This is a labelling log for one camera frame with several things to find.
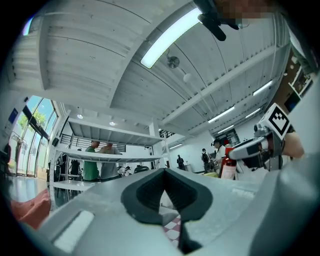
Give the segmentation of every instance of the red cloth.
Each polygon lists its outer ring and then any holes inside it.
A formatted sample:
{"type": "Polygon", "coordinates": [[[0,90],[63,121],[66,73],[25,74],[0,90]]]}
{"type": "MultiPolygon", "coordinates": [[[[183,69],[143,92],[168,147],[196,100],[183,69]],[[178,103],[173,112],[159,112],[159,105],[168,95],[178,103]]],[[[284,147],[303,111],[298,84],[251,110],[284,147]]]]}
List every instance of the red cloth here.
{"type": "Polygon", "coordinates": [[[37,229],[49,215],[51,207],[50,195],[47,189],[40,192],[35,198],[26,202],[11,201],[13,216],[20,222],[27,223],[37,229]]]}

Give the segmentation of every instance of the checkered cloth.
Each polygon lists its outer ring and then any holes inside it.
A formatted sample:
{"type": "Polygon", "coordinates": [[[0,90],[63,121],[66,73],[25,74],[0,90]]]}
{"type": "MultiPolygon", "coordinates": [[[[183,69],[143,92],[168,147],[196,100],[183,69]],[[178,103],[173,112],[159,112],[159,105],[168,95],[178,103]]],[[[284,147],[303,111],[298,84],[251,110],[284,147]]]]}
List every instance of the checkered cloth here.
{"type": "Polygon", "coordinates": [[[174,246],[178,247],[179,235],[180,235],[180,225],[181,225],[181,216],[179,215],[173,221],[169,222],[163,227],[166,236],[172,241],[174,246]]]}

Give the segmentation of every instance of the green foliage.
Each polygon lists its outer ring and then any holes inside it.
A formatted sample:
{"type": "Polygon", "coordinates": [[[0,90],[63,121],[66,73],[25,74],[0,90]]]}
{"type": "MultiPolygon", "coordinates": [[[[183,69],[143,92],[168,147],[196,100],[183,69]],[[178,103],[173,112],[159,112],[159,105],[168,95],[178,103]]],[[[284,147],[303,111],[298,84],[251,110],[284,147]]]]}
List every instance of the green foliage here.
{"type": "MultiPolygon", "coordinates": [[[[39,126],[41,126],[42,128],[45,127],[46,124],[46,115],[43,113],[40,113],[38,111],[38,109],[33,113],[33,117],[35,118],[37,124],[39,126]]],[[[24,128],[26,127],[26,125],[28,124],[28,119],[25,115],[22,116],[21,119],[18,120],[19,125],[21,126],[22,130],[24,130],[24,128]]]]}

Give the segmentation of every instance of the red bottle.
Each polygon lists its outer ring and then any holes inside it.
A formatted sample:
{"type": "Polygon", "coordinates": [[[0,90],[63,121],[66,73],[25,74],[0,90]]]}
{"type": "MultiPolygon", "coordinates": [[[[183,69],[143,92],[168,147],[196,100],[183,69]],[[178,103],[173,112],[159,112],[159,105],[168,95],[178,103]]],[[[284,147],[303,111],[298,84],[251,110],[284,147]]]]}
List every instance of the red bottle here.
{"type": "Polygon", "coordinates": [[[234,147],[225,148],[225,157],[222,159],[219,178],[233,180],[236,175],[237,161],[229,158],[229,152],[234,147]]]}

